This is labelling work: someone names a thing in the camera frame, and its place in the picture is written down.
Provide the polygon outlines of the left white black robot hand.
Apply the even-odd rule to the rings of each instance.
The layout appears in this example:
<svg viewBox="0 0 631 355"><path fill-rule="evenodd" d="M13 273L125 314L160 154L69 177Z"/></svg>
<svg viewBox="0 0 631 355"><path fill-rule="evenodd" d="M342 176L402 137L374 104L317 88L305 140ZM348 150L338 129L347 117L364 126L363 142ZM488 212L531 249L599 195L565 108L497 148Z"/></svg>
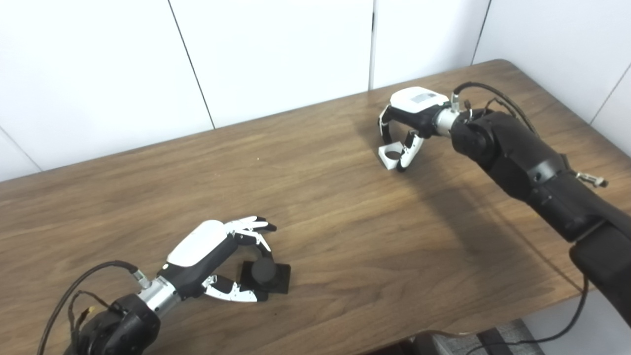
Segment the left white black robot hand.
<svg viewBox="0 0 631 355"><path fill-rule="evenodd" d="M214 271L239 246L255 246L263 257L271 257L271 248L262 234L276 230L275 225L261 216L227 223L207 220L171 251L158 277L173 286L181 301L206 295L229 302L265 302L269 297L267 292L246 288Z"/></svg>

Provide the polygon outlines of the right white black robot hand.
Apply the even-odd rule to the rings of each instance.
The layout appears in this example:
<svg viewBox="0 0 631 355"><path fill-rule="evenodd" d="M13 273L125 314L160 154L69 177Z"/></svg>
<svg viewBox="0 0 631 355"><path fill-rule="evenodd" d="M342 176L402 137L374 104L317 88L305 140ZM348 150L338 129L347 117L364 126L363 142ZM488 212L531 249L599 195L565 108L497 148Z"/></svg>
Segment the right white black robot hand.
<svg viewBox="0 0 631 355"><path fill-rule="evenodd" d="M377 153L385 168L406 171L424 140L433 136L451 137L451 128L458 115L446 95L427 88L409 87L392 94L377 121L384 142ZM392 139L390 124L393 121L410 127L402 142Z"/></svg>

